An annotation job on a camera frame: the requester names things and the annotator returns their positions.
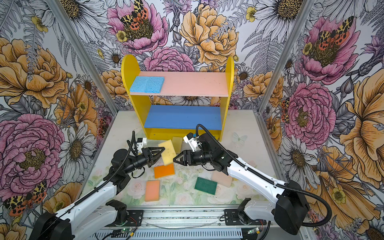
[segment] blue sponge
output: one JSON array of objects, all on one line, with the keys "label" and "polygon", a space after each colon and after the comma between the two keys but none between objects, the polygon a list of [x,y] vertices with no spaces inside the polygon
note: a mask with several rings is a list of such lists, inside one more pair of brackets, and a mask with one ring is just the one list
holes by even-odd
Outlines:
[{"label": "blue sponge", "polygon": [[133,93],[160,93],[164,77],[137,76],[130,88]]}]

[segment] floral tablecloth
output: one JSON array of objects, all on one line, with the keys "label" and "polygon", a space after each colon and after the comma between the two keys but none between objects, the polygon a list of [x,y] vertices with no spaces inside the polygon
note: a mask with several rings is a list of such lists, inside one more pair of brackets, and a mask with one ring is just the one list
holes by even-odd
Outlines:
[{"label": "floral tablecloth", "polygon": [[[126,140],[131,138],[132,130],[136,131],[136,137],[144,137],[135,113],[119,112],[86,182],[82,195],[97,186],[103,177],[108,174],[113,153],[120,148],[128,149]],[[157,146],[160,142],[163,141],[148,140],[147,146]],[[252,110],[229,111],[222,144],[227,149],[237,153],[250,165],[275,177]],[[188,145],[183,143],[183,149],[188,149]],[[162,165],[161,158],[155,166],[159,165]],[[140,178],[131,178],[129,184],[116,195],[115,199],[127,205],[227,205],[240,204],[246,197],[267,201],[250,186],[237,179],[233,179],[229,188],[218,184],[215,195],[195,190],[194,186],[197,177],[211,179],[212,172],[203,169],[201,166],[185,167],[175,164],[174,167],[174,176],[160,179],[159,201],[144,201],[146,181],[155,180],[153,167],[146,167],[145,173]],[[141,170],[134,172],[136,176],[139,174],[141,174]]]}]

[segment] pink shelf board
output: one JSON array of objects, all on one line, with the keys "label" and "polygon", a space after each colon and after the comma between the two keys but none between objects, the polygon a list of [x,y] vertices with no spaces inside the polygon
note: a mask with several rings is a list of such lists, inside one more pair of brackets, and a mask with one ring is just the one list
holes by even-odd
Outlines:
[{"label": "pink shelf board", "polygon": [[139,76],[164,77],[160,93],[131,95],[228,97],[225,73],[200,72],[140,72]]}]

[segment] orange flower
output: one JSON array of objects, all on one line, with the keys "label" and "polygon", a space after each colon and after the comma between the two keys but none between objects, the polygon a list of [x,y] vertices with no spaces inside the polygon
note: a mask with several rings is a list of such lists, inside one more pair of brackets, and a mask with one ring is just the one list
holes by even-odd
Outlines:
[{"label": "orange flower", "polygon": [[76,200],[80,188],[81,183],[78,182],[70,182],[66,185],[62,185],[56,190],[54,195],[44,203],[43,208],[53,214],[58,210],[71,205]]},{"label": "orange flower", "polygon": [[88,124],[88,130],[96,136],[99,121],[95,110],[95,103],[87,96],[80,84],[77,84],[76,90],[72,90],[70,97],[59,99],[55,108],[56,123],[59,125],[72,125],[76,129],[81,122]]},{"label": "orange flower", "polygon": [[[356,171],[352,168],[352,162],[348,161],[337,147],[322,147],[323,169],[315,171],[320,179],[317,189],[311,187],[310,192],[322,197],[332,208],[332,215],[336,216],[336,226],[345,228],[355,220],[361,218],[362,225],[357,230],[363,233],[369,228],[369,220],[380,217],[380,211],[375,210],[375,205],[366,199],[364,189],[359,182],[353,181]],[[316,199],[307,197],[311,208],[318,214],[326,215],[326,209]]]},{"label": "orange flower", "polygon": [[[271,80],[272,71],[267,72],[266,74],[260,73],[259,75],[253,76],[250,79],[252,84],[247,84],[244,86],[244,96],[245,97],[258,97],[263,96],[265,90]],[[280,76],[276,86],[273,89],[271,98],[269,102],[272,104],[274,108],[276,108],[280,104],[280,100],[283,98],[283,77]]]},{"label": "orange flower", "polygon": [[18,223],[9,225],[6,223],[0,223],[0,239],[6,240],[25,240],[26,239],[26,227],[20,226]]},{"label": "orange flower", "polygon": [[281,127],[280,127],[280,118],[270,117],[266,120],[266,127],[269,132],[269,136],[272,139],[275,150],[279,150],[281,144]]},{"label": "orange flower", "polygon": [[226,22],[227,18],[218,15],[209,5],[204,7],[200,4],[198,16],[191,11],[184,15],[180,34],[188,40],[185,45],[197,47],[200,63],[224,66],[228,57],[236,55],[239,33],[235,31],[235,27],[219,37],[212,37]]},{"label": "orange flower", "polygon": [[360,180],[375,188],[384,181],[384,69],[354,87],[354,106],[346,102],[348,111],[357,118],[347,135],[340,135],[345,153],[353,158],[353,169]]},{"label": "orange flower", "polygon": [[25,49],[29,47],[20,39],[10,43],[0,38],[0,96],[11,96],[8,104],[18,102],[23,94],[34,96],[49,108],[68,93],[67,74],[48,49],[38,46],[37,65],[28,76]]},{"label": "orange flower", "polygon": [[[103,80],[105,86],[108,89],[108,92],[111,94],[113,99],[115,99],[116,96],[119,96],[125,98],[127,101],[129,100],[128,93],[122,82],[121,72],[113,69],[110,71],[105,71],[101,74],[101,79]],[[98,89],[96,94],[98,98],[104,99]]]}]

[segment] green scouring pad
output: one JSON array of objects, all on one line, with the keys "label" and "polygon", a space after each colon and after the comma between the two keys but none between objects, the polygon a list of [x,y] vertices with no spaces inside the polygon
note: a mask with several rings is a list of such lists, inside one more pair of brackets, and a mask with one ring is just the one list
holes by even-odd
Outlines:
[{"label": "green scouring pad", "polygon": [[212,195],[216,193],[217,182],[197,177],[195,189]]}]

